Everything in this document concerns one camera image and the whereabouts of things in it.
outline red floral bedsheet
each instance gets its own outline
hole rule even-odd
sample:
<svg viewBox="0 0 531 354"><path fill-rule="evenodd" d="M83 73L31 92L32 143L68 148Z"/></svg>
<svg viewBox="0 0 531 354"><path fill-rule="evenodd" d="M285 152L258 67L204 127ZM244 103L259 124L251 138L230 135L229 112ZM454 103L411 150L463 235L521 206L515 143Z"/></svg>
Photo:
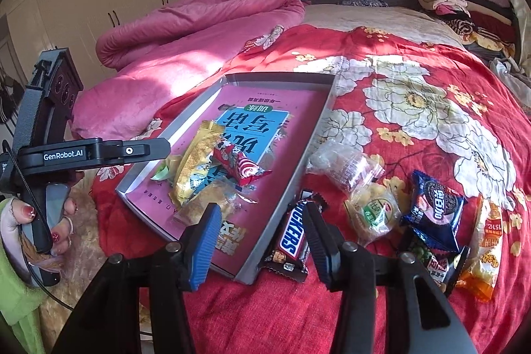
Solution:
<svg viewBox="0 0 531 354"><path fill-rule="evenodd" d="M397 189L403 209L413 169L464 193L468 204L458 232L461 245L471 239L480 192L502 206L503 254L493 299L481 303L463 289L455 289L450 298L478 351L499 353L531 303L531 124L503 84L454 47L418 45L371 28L277 28L250 41L222 71L161 108L141 138L158 135L220 75L242 71L339 75L339 98L322 140L333 137L384 163L382 181ZM122 176L123 168L102 169L93 185L101 246L108 255L146 255L163 242L116 196ZM321 177L306 176L304 183L330 203L325 219L355 239L341 205L343 195ZM396 236L369 249L391 255ZM211 272L198 292L185 295L197 352L329 352L340 295L328 293L313 264L309 267L304 284L263 271L254 285L244 286ZM378 353L385 340L385 301L379 289Z"/></svg>

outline pink blanket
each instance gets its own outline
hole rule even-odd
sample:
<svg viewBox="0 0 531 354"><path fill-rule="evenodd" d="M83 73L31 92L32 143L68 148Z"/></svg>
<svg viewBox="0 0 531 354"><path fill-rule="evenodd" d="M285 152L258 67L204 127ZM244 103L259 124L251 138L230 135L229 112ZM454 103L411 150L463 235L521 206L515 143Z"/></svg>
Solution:
<svg viewBox="0 0 531 354"><path fill-rule="evenodd" d="M166 102L214 74L249 39L301 23L300 0L180 0L102 35L101 62L119 71L84 91L72 132L130 139Z"/></svg>

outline pile of clothes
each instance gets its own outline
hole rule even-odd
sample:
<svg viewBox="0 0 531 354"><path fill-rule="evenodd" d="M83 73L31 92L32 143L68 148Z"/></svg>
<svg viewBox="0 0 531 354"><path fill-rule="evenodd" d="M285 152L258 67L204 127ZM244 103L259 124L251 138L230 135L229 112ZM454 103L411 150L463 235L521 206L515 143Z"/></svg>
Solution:
<svg viewBox="0 0 531 354"><path fill-rule="evenodd" d="M461 38L485 64L515 55L518 34L510 0L418 0Z"/></svg>

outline black cable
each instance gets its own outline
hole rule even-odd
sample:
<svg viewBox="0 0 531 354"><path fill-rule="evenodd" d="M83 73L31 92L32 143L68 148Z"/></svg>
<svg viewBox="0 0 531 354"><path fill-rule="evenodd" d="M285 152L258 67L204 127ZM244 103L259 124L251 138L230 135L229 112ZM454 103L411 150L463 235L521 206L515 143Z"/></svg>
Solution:
<svg viewBox="0 0 531 354"><path fill-rule="evenodd" d="M33 194L33 191L31 190L30 186L28 185L28 182L26 181L24 175L22 174L22 170L19 167L19 163L18 163L17 159L14 157L13 151L11 150L11 147L10 147L9 143L7 142L7 140L3 140L2 141L2 149L3 149L4 152L9 153L9 156L10 156L11 160L13 161L13 165L15 166L16 170L19 173L20 178L22 179L22 183L24 184L24 187L26 188L26 191L28 191L28 194L30 195L31 199L34 201L35 210L39 214L41 220L44 222L45 218L43 217L42 211L41 211L41 209L39 207L39 204L37 203L37 201L35 199L35 195ZM46 228L48 229L48 232L50 233L48 224L46 224ZM37 285L39 285L41 290L43 290L48 297L50 297L51 299L55 300L58 304L60 304L61 306L63 306L64 308L66 308L66 309L68 309L69 311L72 312L74 310L74 308L72 306L69 306L64 301L59 300L51 292L49 292L48 289L42 284L41 280L39 279L39 277L35 273L34 267L29 263L28 258L26 257L24 251L22 251L22 256L24 257L24 262L26 263L26 267L27 267L28 271L30 272L30 275L33 277L33 279L37 283ZM142 331L140 332L140 334L142 334L144 336L153 336L152 333L142 332Z"/></svg>

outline candy wrapper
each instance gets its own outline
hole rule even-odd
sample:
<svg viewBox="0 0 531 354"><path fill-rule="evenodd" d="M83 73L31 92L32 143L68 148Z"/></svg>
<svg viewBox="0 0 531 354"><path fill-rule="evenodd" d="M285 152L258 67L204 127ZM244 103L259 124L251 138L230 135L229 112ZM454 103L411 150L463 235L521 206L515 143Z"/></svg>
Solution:
<svg viewBox="0 0 531 354"><path fill-rule="evenodd" d="M450 296L453 288L466 263L470 248L464 246L460 252L434 254L422 240L408 228L400 241L398 252L413 252L446 297Z"/></svg>
<svg viewBox="0 0 531 354"><path fill-rule="evenodd" d="M214 158L236 179L240 186L245 186L271 173L251 161L239 146L227 140L222 140L214 148Z"/></svg>
<svg viewBox="0 0 531 354"><path fill-rule="evenodd" d="M344 202L344 207L362 246L385 236L402 216L393 193L377 183L359 189Z"/></svg>
<svg viewBox="0 0 531 354"><path fill-rule="evenodd" d="M471 256L457 286L471 291L481 301L492 298L500 272L502 240L500 208L480 195L477 200Z"/></svg>
<svg viewBox="0 0 531 354"><path fill-rule="evenodd" d="M234 186L223 177L214 180L174 213L174 217L186 226L195 225L201 220L208 204L216 203L221 209L221 219L225 221L241 207L239 202L241 192L237 191ZM245 201L256 203L248 198Z"/></svg>
<svg viewBox="0 0 531 354"><path fill-rule="evenodd" d="M456 233L465 198L421 171L415 170L412 180L412 208L402 223L411 226L429 248L459 252Z"/></svg>
<svg viewBox="0 0 531 354"><path fill-rule="evenodd" d="M183 155L175 174L170 198L179 208L192 195L208 174L210 158L215 145L221 140L225 127L212 121L201 122L197 133Z"/></svg>
<svg viewBox="0 0 531 354"><path fill-rule="evenodd" d="M301 199L288 206L269 252L259 264L260 268L267 268L297 282L306 280L306 260L310 248L304 235L302 212L309 202L314 203L320 212L327 207L325 200L318 193L302 191Z"/></svg>
<svg viewBox="0 0 531 354"><path fill-rule="evenodd" d="M378 162L355 148L328 139L310 156L306 172L326 175L340 190L351 196L383 174Z"/></svg>

